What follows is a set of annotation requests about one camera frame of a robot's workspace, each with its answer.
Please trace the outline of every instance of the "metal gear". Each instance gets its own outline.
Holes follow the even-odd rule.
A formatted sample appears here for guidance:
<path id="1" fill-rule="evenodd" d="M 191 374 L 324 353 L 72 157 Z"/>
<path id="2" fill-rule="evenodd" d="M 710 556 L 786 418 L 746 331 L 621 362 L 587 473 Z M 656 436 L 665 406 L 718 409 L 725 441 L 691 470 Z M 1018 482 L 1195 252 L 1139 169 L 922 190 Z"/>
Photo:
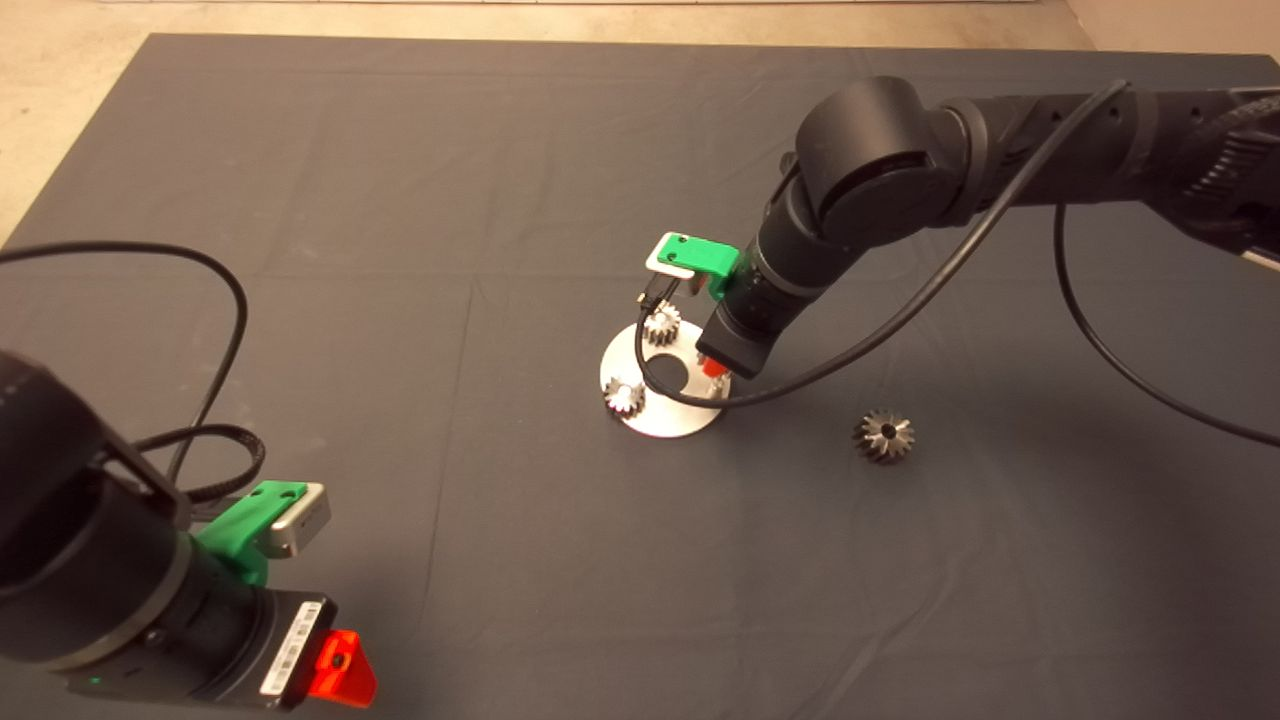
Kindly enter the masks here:
<path id="1" fill-rule="evenodd" d="M 626 420 L 644 410 L 644 383 L 625 383 L 620 378 L 609 378 L 604 386 L 604 405 L 611 413 Z"/>
<path id="2" fill-rule="evenodd" d="M 911 452 L 915 428 L 911 421 L 888 410 L 872 410 L 858 427 L 858 446 L 876 462 L 895 462 Z"/>
<path id="3" fill-rule="evenodd" d="M 680 310 L 663 300 L 658 309 L 644 320 L 644 338 L 653 345 L 671 345 L 680 334 Z"/>

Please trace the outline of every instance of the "concrete floor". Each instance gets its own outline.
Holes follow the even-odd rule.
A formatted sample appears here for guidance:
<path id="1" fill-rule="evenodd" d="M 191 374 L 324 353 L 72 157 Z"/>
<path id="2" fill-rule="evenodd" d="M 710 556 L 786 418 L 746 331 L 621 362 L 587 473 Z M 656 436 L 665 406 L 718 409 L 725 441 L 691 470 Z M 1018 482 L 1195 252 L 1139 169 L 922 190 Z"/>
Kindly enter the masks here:
<path id="1" fill-rule="evenodd" d="M 0 0 L 0 243 L 151 32 L 1093 49 L 1065 0 L 680 6 Z"/>

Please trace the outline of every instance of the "round plate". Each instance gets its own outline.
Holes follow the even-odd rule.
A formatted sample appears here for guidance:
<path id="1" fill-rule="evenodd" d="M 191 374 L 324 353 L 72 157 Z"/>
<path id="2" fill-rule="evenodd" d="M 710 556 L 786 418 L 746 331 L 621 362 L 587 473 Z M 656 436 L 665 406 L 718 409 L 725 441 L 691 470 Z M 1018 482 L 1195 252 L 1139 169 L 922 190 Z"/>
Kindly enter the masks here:
<path id="1" fill-rule="evenodd" d="M 604 357 L 600 359 L 600 392 L 609 384 L 611 378 L 618 378 L 627 384 L 643 382 L 635 357 L 635 333 L 636 327 L 627 325 L 604 350 Z M 701 334 L 703 329 L 698 325 L 681 322 L 680 333 L 672 343 L 659 347 L 645 341 L 644 359 L 653 360 L 659 355 L 671 355 L 680 360 L 689 373 L 689 380 L 681 391 L 685 395 L 707 398 L 728 397 L 730 377 L 726 374 L 719 379 L 708 378 L 698 365 L 696 345 Z M 685 437 L 705 428 L 719 414 L 719 410 L 676 402 L 646 387 L 644 410 L 632 418 L 620 419 L 632 430 L 650 437 Z"/>

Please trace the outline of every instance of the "gray fabric surface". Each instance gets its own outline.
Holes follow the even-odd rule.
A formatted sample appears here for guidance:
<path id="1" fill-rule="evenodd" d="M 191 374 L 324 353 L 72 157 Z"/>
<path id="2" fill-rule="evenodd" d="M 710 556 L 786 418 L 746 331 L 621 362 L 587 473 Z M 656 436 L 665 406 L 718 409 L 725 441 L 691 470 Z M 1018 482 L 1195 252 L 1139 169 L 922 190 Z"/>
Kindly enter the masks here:
<path id="1" fill-rule="evenodd" d="M 658 234 L 745 242 L 799 120 L 876 73 L 929 102 L 1280 82 L 1244 56 L 156 36 L 12 245 L 172 241 L 244 278 L 212 419 L 266 438 L 268 475 L 329 487 L 330 527 L 273 585 L 329 593 L 362 632 L 367 717 L 1280 715 L 1277 456 L 1093 355 L 1047 210 L 1011 213 L 815 388 L 676 442 L 604 416 L 599 354 Z M 1280 428 L 1274 274 L 1138 206 L 1070 224 L 1124 357 Z M 878 324 L 959 237 L 868 255 L 768 377 Z M 6 269 L 0 305 L 0 346 L 133 437 L 187 420 L 230 316 L 166 260 Z M 908 462 L 854 454 L 873 406 L 916 423 Z M 237 461 L 201 448 L 187 482 Z M 26 667 L 0 692 L 13 717 L 228 716 L 95 705 Z"/>

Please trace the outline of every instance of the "sticker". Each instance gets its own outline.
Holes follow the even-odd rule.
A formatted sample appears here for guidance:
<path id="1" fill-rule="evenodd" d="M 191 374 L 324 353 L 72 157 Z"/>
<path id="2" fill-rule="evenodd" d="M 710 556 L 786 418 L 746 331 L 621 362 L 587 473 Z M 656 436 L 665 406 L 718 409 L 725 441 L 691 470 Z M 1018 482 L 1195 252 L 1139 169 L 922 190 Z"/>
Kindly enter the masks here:
<path id="1" fill-rule="evenodd" d="M 271 669 L 266 671 L 266 679 L 259 688 L 260 693 L 278 696 L 284 692 L 284 687 L 289 684 L 289 675 L 293 674 L 293 666 L 298 662 L 298 656 L 302 655 L 307 638 L 311 637 L 316 619 L 320 618 L 321 607 L 324 603 L 315 601 L 307 601 L 298 606 L 298 614 L 293 616 L 293 624 L 289 625 L 289 634 L 284 635 L 280 651 L 275 653 Z"/>

